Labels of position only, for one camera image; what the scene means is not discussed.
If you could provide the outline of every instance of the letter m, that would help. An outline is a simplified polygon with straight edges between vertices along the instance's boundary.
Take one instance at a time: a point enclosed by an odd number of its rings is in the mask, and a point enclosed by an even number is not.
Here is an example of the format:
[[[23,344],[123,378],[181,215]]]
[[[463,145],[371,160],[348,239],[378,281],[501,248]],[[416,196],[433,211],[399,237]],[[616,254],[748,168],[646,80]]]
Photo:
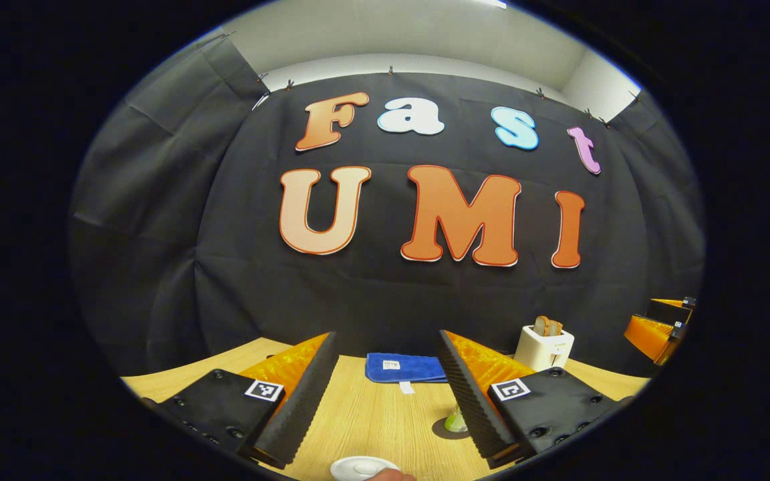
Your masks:
[[[513,248],[516,197],[522,185],[505,176],[489,176],[469,204],[453,173],[436,165],[410,168],[409,179],[418,187],[418,206],[412,240],[401,255],[409,260],[435,262],[444,250],[436,243],[439,225],[453,259],[461,261],[483,229],[480,247],[471,255],[480,265],[509,267],[519,260]]]

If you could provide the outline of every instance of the ceiling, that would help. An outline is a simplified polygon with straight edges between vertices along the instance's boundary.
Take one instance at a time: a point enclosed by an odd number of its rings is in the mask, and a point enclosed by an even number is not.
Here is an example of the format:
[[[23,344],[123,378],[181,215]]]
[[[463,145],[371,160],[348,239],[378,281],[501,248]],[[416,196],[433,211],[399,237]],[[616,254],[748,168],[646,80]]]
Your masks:
[[[342,55],[407,53],[472,61],[562,90],[586,46],[480,0],[278,0],[223,25],[257,73]]]

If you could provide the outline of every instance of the finger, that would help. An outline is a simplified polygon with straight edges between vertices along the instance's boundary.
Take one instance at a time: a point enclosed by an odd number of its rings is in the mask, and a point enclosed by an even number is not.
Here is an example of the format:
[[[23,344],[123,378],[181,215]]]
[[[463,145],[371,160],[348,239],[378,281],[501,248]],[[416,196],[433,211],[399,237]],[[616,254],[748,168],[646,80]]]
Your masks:
[[[412,481],[414,478],[406,479],[402,472],[397,469],[385,468],[382,471],[376,473],[373,478],[369,478],[367,481]]]

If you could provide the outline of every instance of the hand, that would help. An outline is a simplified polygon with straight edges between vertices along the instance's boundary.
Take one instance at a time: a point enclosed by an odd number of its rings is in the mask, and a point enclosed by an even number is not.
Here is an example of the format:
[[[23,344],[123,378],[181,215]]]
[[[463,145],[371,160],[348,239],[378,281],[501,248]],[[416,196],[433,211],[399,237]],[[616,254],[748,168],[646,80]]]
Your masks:
[[[403,474],[397,469],[385,468],[367,481],[416,481],[416,479],[413,475]]]

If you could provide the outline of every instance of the orange letter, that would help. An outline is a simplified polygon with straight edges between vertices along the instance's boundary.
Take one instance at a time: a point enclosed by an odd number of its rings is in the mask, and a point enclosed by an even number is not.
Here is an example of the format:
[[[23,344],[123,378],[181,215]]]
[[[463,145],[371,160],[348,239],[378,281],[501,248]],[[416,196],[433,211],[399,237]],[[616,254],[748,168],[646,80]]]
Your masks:
[[[557,250],[551,256],[551,265],[559,269],[572,269],[581,264],[581,256],[578,254],[578,231],[584,199],[573,192],[560,191],[554,194],[554,200],[560,206],[560,238]]]
[[[361,183],[370,179],[367,167],[339,167],[332,170],[337,182],[337,201],[334,221],[327,231],[317,232],[308,227],[308,200],[311,186],[320,180],[320,173],[312,168],[290,170],[281,176],[284,198],[281,200],[281,237],[288,246],[309,255],[330,255],[352,240],[358,218],[358,198]]]
[[[468,204],[447,168],[416,165],[410,168],[409,178],[418,186],[418,207],[412,240],[400,249],[404,258],[426,262],[441,259],[443,249],[436,243],[436,230],[441,225],[454,260],[465,257],[482,228],[480,247],[471,255],[474,261],[501,267],[516,264],[519,253],[513,249],[513,225],[516,196],[522,192],[520,183],[510,177],[486,177]]]
[[[305,150],[316,149],[317,147],[330,146],[340,140],[340,132],[332,131],[332,123],[337,122],[340,127],[346,127],[352,123],[352,118],[355,116],[355,109],[352,106],[342,106],[342,104],[366,106],[369,101],[370,98],[367,97],[367,94],[357,92],[356,94],[314,102],[305,107],[305,112],[309,112],[311,115],[308,116],[308,128],[305,129],[305,137],[296,143],[296,150],[305,152]]]

